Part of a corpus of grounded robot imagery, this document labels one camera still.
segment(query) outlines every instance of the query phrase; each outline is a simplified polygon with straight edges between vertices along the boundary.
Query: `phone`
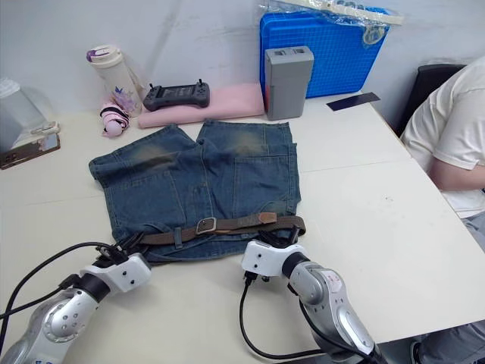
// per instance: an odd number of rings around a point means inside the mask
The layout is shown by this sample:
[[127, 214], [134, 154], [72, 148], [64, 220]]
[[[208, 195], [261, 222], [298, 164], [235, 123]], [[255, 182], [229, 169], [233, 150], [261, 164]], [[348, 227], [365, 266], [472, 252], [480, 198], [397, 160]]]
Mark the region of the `phone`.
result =
[[61, 148], [58, 134], [34, 140], [31, 143], [13, 148], [0, 155], [0, 169], [7, 169], [19, 165], [40, 155], [47, 154]]

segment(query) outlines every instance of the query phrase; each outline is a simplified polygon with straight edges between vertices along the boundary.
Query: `jeans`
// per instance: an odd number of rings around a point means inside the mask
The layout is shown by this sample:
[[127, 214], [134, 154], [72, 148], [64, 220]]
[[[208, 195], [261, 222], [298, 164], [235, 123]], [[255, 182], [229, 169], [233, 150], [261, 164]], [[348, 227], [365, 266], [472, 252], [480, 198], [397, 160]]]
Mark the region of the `jeans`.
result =
[[[463, 223], [485, 252], [485, 212]], [[485, 358], [485, 320], [434, 332], [419, 349], [421, 364], [472, 364]]]
[[[294, 215], [300, 201], [296, 144], [288, 123], [206, 121], [196, 141], [177, 125], [89, 163], [102, 185], [113, 238], [191, 228], [203, 218], [258, 212]], [[256, 234], [198, 237], [151, 246], [150, 262], [213, 259], [242, 253]]]

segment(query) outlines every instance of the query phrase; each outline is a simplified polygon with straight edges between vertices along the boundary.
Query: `brown belt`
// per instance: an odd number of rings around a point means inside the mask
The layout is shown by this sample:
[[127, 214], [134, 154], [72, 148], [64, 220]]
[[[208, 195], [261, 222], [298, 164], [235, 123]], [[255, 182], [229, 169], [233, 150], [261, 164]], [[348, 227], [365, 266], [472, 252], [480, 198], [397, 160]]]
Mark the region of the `brown belt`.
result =
[[139, 241], [145, 245], [172, 245], [182, 243], [207, 234], [247, 234], [258, 231], [275, 231], [300, 228], [300, 235], [305, 233], [305, 222], [299, 216], [280, 216], [275, 212], [262, 212], [260, 214], [245, 216], [243, 218], [203, 218], [197, 226], [179, 229], [175, 232], [144, 235]]

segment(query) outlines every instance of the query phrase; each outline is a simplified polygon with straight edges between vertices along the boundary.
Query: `water bottle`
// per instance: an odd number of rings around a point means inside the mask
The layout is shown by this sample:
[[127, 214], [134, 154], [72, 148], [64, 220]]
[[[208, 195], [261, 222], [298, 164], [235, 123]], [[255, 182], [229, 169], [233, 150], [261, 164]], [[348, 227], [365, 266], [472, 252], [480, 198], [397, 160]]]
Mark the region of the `water bottle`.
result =
[[104, 80], [116, 103], [131, 117], [142, 112], [142, 100], [136, 90], [133, 73], [124, 63], [121, 50], [113, 45], [100, 45], [86, 53], [86, 59]]

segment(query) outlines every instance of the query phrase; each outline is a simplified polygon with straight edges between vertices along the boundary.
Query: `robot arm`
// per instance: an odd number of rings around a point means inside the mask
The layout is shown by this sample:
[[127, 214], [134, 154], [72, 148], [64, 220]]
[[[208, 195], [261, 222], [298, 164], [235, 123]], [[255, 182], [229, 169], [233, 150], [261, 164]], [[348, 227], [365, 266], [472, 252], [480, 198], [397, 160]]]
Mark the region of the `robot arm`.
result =
[[335, 271], [310, 262], [305, 254], [300, 245], [278, 249], [252, 240], [246, 247], [242, 268], [264, 277], [289, 278], [288, 288], [299, 296], [305, 316], [319, 331], [312, 332], [315, 341], [334, 362], [356, 364], [362, 361], [361, 356], [336, 344], [385, 362], [350, 305], [343, 279]]
[[118, 264], [106, 263], [85, 267], [72, 288], [37, 307], [27, 331], [0, 364], [61, 364], [107, 295], [132, 290], [151, 276], [150, 265], [139, 253]]

